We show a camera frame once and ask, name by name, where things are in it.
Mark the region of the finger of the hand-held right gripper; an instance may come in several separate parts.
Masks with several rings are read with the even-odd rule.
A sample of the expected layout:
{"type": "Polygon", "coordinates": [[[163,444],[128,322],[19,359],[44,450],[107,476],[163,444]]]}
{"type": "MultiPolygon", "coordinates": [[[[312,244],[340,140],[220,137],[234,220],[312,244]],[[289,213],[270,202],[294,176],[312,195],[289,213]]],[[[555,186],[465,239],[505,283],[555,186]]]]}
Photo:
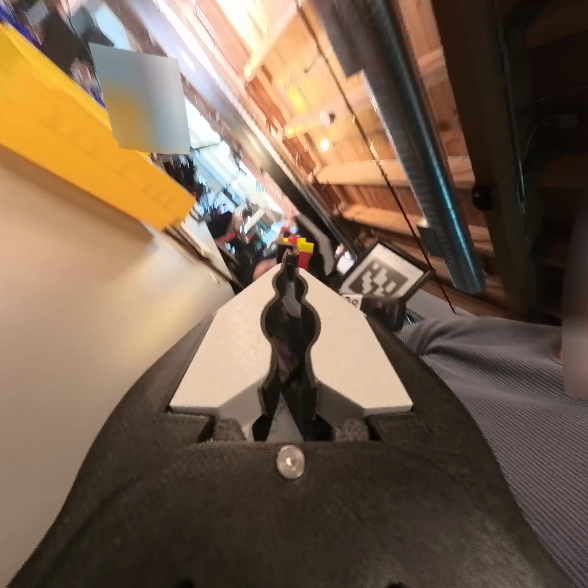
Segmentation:
{"type": "Polygon", "coordinates": [[[336,256],[332,242],[320,229],[315,230],[316,277],[332,277],[336,273],[336,256]]]}

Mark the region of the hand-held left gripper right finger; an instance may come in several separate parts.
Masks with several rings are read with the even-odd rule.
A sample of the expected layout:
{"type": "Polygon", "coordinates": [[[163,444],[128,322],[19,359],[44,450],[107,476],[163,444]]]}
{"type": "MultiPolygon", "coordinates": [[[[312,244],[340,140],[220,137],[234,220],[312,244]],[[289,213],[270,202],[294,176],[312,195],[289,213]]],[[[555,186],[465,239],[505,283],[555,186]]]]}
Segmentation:
{"type": "Polygon", "coordinates": [[[315,413],[341,428],[350,419],[410,411],[413,401],[365,315],[305,269],[296,276],[317,325],[309,351],[315,413]]]}

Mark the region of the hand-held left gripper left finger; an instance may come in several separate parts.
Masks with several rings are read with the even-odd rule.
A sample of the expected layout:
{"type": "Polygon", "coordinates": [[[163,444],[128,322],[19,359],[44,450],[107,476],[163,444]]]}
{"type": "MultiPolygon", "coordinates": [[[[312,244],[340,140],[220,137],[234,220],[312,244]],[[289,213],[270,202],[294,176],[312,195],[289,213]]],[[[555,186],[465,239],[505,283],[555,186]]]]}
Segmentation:
{"type": "Polygon", "coordinates": [[[248,440],[254,439],[254,423],[267,415],[269,431],[258,436],[280,439],[270,415],[276,409],[264,407],[261,391],[272,367],[263,312],[276,298],[281,270],[271,268],[218,309],[169,403],[171,412],[234,419],[248,440]]]}

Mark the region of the red yellow black lego assembly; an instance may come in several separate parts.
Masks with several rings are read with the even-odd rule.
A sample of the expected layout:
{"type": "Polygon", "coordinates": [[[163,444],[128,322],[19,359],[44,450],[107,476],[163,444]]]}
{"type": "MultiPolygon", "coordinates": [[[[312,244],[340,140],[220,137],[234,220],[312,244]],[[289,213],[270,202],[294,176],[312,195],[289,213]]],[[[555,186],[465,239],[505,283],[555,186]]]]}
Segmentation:
{"type": "Polygon", "coordinates": [[[305,238],[297,236],[281,237],[277,241],[276,261],[280,264],[292,258],[298,269],[309,270],[313,250],[314,244],[308,242],[305,238]]]}

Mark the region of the yellow plastic bin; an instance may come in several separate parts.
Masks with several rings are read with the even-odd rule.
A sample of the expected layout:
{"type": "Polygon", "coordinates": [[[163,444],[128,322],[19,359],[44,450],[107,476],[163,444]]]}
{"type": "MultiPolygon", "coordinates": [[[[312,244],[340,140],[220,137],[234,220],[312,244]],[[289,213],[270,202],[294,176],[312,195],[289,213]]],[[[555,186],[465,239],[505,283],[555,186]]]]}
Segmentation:
{"type": "Polygon", "coordinates": [[[105,109],[4,24],[1,145],[158,230],[181,224],[195,205],[146,154],[120,149],[105,109]]]}

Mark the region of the metal ventilation duct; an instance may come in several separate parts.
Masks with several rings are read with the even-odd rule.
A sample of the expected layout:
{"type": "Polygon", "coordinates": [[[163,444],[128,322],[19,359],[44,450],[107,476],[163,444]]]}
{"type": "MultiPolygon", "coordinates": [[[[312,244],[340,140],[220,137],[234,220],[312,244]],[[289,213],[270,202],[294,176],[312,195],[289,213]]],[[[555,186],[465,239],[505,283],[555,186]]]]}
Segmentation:
{"type": "Polygon", "coordinates": [[[389,1],[365,4],[375,52],[369,58],[366,77],[379,114],[428,227],[435,234],[453,286],[469,295],[481,294],[485,287],[481,262],[458,207],[450,167],[398,11],[389,1]]]}

